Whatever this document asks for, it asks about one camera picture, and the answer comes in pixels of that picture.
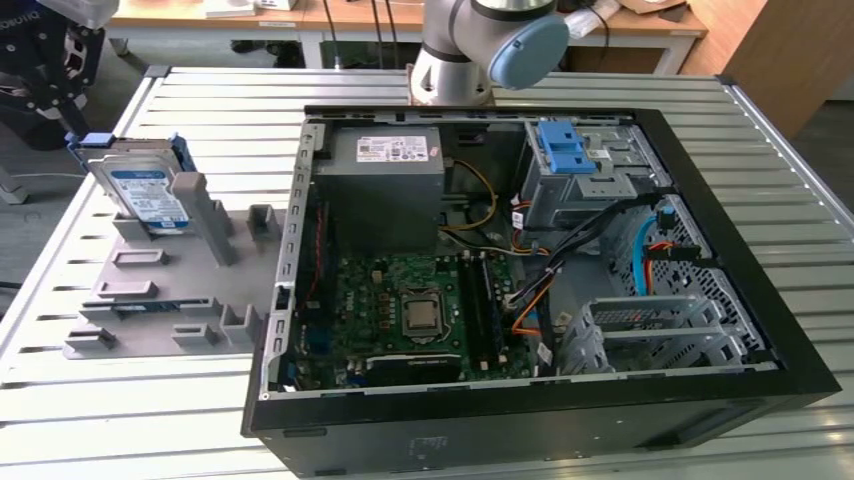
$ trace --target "yellow wire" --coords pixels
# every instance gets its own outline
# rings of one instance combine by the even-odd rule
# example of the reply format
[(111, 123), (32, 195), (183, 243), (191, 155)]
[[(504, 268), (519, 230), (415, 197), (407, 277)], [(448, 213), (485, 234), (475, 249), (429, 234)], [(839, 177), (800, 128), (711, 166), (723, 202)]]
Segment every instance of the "yellow wire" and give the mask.
[(468, 164), (468, 162), (464, 162), (461, 160), (453, 160), (453, 163), (459, 163), (473, 174), (473, 176), (477, 177), (477, 180), (480, 180), (487, 190), (489, 191), (489, 199), (492, 200), (492, 205), (489, 206), (489, 213), (487, 213), (485, 217), (483, 217), (481, 220), (477, 220), (475, 223), (468, 223), (465, 225), (447, 225), (444, 227), (440, 227), (439, 230), (443, 230), (445, 232), (459, 231), (459, 230), (471, 230), (473, 228), (477, 228), (480, 225), (483, 225), (485, 222), (488, 222), (492, 219), (492, 217), (495, 216), (495, 211), (497, 210), (497, 199), (495, 197), (495, 190), (492, 189), (492, 185), (489, 184), (489, 181), (485, 179), (483, 174), (475, 169), (475, 167), (472, 167)]

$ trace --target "chip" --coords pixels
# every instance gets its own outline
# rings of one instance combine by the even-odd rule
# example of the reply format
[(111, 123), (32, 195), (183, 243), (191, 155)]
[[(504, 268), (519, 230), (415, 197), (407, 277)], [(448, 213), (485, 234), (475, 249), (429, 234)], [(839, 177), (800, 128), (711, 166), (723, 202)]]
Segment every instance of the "chip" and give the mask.
[(435, 337), (441, 335), (441, 298), (439, 294), (403, 298), (403, 335)]

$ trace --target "power supply label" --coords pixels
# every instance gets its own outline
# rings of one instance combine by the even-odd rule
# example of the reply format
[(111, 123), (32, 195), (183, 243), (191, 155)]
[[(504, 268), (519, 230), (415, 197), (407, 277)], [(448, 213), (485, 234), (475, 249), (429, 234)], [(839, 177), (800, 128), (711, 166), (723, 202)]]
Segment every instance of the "power supply label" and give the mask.
[(427, 137), (360, 137), (357, 162), (425, 162)]
[(140, 222), (153, 228), (185, 228), (189, 225), (184, 207), (169, 193), (169, 179), (164, 172), (119, 170), (109, 175)]

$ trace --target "white label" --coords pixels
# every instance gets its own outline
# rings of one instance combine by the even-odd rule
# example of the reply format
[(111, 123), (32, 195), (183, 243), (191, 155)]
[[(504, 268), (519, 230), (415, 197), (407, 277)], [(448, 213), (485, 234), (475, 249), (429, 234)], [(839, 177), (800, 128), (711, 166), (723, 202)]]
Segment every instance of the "white label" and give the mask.
[(698, 30), (674, 30), (670, 35), (674, 37), (699, 37), (703, 32)]
[(141, 312), (145, 310), (145, 307), (141, 305), (117, 305), (113, 307), (113, 310), (119, 312)]
[(587, 158), (594, 160), (611, 159), (611, 153), (607, 150), (587, 150)]
[(296, 24), (293, 22), (257, 22), (257, 26), (273, 28), (296, 28)]
[(524, 229), (524, 213), (512, 212), (512, 228), (516, 230)]
[(548, 350), (548, 347), (543, 342), (540, 342), (539, 347), (536, 347), (536, 356), (546, 363), (546, 365), (551, 366), (552, 354), (551, 354), (551, 350)]
[(360, 137), (357, 162), (425, 162), (427, 137)]
[(159, 170), (109, 172), (119, 194), (140, 222), (153, 228), (184, 228), (189, 217), (168, 192), (169, 179)]

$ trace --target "blue plastic latch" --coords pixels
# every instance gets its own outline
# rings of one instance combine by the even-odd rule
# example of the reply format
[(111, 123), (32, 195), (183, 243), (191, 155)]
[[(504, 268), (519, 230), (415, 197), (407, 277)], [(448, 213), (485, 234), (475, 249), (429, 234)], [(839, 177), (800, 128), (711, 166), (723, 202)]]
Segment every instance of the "blue plastic latch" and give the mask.
[(89, 133), (80, 140), (81, 148), (109, 148), (116, 137), (112, 133)]
[(73, 155), (82, 171), (89, 171), (89, 165), (85, 162), (85, 158), (80, 155), (77, 151), (81, 148), (109, 148), (112, 142), (116, 140), (116, 137), (112, 133), (89, 133), (85, 137), (80, 138), (73, 133), (68, 133), (65, 135), (65, 142), (68, 145), (65, 148), (68, 152)]
[(596, 172), (596, 164), (584, 153), (584, 139), (570, 122), (539, 122), (539, 139), (548, 155), (551, 173)]
[(189, 154), (187, 140), (179, 134), (173, 134), (169, 137), (169, 142), (172, 142), (172, 152), (177, 158), (177, 164), (181, 166), (181, 170), (185, 172), (195, 172), (196, 164), (192, 160), (192, 155)]

